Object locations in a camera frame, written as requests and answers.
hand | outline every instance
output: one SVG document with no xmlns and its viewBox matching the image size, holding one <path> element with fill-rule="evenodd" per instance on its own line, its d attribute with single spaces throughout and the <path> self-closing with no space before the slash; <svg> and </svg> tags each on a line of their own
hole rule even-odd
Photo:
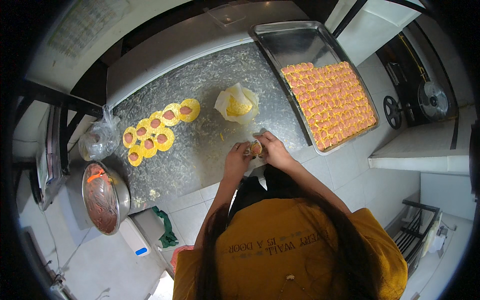
<svg viewBox="0 0 480 300">
<path fill-rule="evenodd" d="M 243 174 L 248 169 L 248 163 L 252 160 L 252 155 L 243 155 L 248 147 L 250 147 L 250 142 L 236 143 L 233 146 L 225 159 L 224 179 L 230 180 L 235 184 L 240 183 Z"/>
<path fill-rule="evenodd" d="M 265 131 L 261 135 L 254 136 L 267 149 L 264 154 L 265 161 L 277 169 L 286 171 L 297 161 L 288 153 L 283 142 L 271 132 Z"/>
</svg>

pink cloth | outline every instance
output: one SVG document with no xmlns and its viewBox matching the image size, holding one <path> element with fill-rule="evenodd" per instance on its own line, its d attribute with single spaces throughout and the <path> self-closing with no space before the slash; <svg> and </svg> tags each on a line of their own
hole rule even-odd
<svg viewBox="0 0 480 300">
<path fill-rule="evenodd" d="M 170 263 L 172 264 L 172 267 L 173 267 L 173 273 L 175 273 L 175 269 L 177 267 L 177 256 L 178 256 L 179 252 L 183 251 L 183 250 L 193 250 L 193 246 L 181 246 L 181 247 L 178 247 L 177 249 L 175 249 L 175 251 L 173 252 L 173 255 L 172 255 L 172 260 L 170 261 Z"/>
</svg>

woman's left hand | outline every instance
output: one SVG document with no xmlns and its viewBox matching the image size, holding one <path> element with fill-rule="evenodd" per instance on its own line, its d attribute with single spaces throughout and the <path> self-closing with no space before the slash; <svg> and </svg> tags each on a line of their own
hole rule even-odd
<svg viewBox="0 0 480 300">
<path fill-rule="evenodd" d="M 250 142 L 236 143 L 225 159 L 225 170 L 223 179 L 238 184 L 243 174 L 248 169 L 248 163 L 252 160 L 252 155 L 245 156 L 243 153 L 250 147 Z"/>
</svg>

baking tray of dumplings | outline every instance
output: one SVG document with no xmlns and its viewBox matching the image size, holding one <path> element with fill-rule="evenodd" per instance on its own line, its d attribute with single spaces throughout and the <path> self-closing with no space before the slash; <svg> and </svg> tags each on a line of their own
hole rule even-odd
<svg viewBox="0 0 480 300">
<path fill-rule="evenodd" d="M 323 24 L 278 22 L 256 25 L 252 31 L 318 154 L 328 155 L 379 125 L 365 83 Z"/>
</svg>

green cloth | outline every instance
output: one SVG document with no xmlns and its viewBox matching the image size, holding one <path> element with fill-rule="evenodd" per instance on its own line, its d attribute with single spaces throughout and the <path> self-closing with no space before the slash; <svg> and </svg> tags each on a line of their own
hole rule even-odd
<svg viewBox="0 0 480 300">
<path fill-rule="evenodd" d="M 158 217 L 163 219 L 163 225 L 165 226 L 165 233 L 158 239 L 162 242 L 162 247 L 168 248 L 170 246 L 178 245 L 179 240 L 172 231 L 172 223 L 170 222 L 167 213 L 163 210 L 159 210 L 156 206 L 152 207 L 152 209 Z"/>
</svg>

